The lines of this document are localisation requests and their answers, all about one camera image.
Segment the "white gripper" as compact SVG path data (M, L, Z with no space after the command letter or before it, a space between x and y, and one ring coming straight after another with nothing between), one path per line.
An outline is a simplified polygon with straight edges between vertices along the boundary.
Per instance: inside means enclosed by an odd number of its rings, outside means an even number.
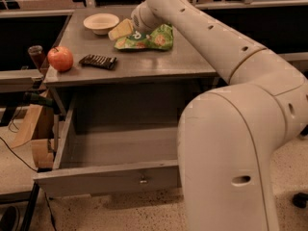
M134 28L139 32L151 32L164 22L161 16L161 7L150 5L147 1L134 8L131 13L131 20L124 19L115 26L108 34L109 39L116 40L127 37L133 33Z

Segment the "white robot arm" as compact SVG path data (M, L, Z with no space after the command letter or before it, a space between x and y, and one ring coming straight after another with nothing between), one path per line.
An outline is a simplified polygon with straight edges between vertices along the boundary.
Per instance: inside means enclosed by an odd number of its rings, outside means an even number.
M178 164L190 231L279 231L272 153L308 124L308 81L266 46L195 7L144 0L134 27L174 26L226 87L192 100L178 125Z

